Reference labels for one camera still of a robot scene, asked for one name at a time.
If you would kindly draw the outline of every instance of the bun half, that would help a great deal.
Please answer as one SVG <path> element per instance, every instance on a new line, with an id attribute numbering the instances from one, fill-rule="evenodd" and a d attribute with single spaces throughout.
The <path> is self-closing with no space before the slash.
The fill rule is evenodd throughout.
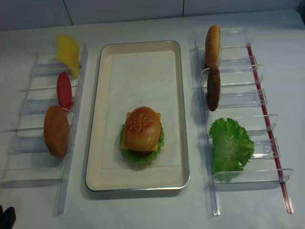
<path id="1" fill-rule="evenodd" d="M 65 156 L 68 149 L 69 123 L 65 112 L 59 106 L 48 109 L 44 119 L 44 143 L 53 156 Z"/>
<path id="2" fill-rule="evenodd" d="M 217 65 L 220 49 L 220 28 L 212 25 L 205 38 L 205 62 L 208 68 Z"/>
<path id="3" fill-rule="evenodd" d="M 157 113 L 149 107 L 135 109 L 127 118 L 124 141 L 133 151 L 149 151 L 158 142 L 161 122 Z"/>

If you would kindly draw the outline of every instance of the sesame seed bun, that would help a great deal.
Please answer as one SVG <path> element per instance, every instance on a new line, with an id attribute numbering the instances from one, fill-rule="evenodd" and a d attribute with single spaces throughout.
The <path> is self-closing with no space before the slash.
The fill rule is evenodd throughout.
<path id="1" fill-rule="evenodd" d="M 159 140 L 161 122 L 157 113 L 149 107 L 136 108 L 127 118 L 124 141 L 133 151 L 149 151 Z"/>
<path id="2" fill-rule="evenodd" d="M 205 38 L 205 62 L 208 68 L 217 65 L 220 46 L 220 28 L 212 25 Z"/>

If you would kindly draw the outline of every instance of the cheese slice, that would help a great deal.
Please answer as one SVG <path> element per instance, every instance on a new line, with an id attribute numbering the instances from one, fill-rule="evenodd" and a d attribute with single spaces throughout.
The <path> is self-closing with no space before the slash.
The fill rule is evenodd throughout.
<path id="1" fill-rule="evenodd" d="M 131 112 L 127 112 L 127 115 L 126 115 L 126 120 L 125 122 L 127 121 L 128 117 L 130 116 Z M 159 119 L 161 119 L 161 114 L 160 113 L 157 113 L 157 117 Z M 122 138 L 122 144 L 121 144 L 121 149 L 129 149 L 127 147 L 127 145 L 125 144 L 124 142 L 124 137 Z M 149 151 L 157 151 L 158 150 L 158 142 L 149 150 Z"/>
<path id="2" fill-rule="evenodd" d="M 73 76 L 78 77 L 78 57 L 80 48 L 75 40 L 67 35 L 57 35 L 57 60 L 68 66 Z"/>

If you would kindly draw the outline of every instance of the metal tray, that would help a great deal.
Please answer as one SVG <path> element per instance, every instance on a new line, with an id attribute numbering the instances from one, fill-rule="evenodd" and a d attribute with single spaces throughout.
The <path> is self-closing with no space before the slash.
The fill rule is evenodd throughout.
<path id="1" fill-rule="evenodd" d="M 148 106 L 161 113 L 164 147 L 138 167 L 120 153 L 127 112 Z M 181 189 L 189 180 L 179 44 L 113 44 L 103 48 L 92 122 L 86 184 L 92 191 Z"/>

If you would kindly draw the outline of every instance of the table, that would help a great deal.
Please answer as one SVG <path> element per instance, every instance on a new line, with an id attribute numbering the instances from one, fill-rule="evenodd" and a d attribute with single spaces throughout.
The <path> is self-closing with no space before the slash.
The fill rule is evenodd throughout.
<path id="1" fill-rule="evenodd" d="M 269 114 L 278 114 L 274 135 L 277 137 L 283 168 L 293 168 L 287 182 L 295 213 L 288 215 L 279 189 L 223 192 L 219 194 L 221 216 L 210 217 L 206 208 L 200 152 L 196 148 L 197 128 L 192 115 L 192 78 L 189 34 L 205 31 L 212 24 L 221 28 L 250 27 L 252 50 L 258 63 L 266 67 L 263 87 Z M 265 11 L 53 27 L 35 30 L 0 32 L 0 49 L 16 37 L 65 33 L 88 45 L 88 62 L 76 134 L 65 213 L 55 215 L 58 184 L 40 187 L 4 186 L 0 189 L 3 208 L 14 206 L 14 228 L 303 228 L 305 223 L 305 174 L 303 147 L 305 92 L 305 30 L 294 10 Z M 183 89 L 191 178 L 188 185 L 173 197 L 146 197 L 128 194 L 92 193 L 85 185 L 87 136 L 94 101 L 99 56 L 110 43 L 175 40 L 181 47 Z"/>

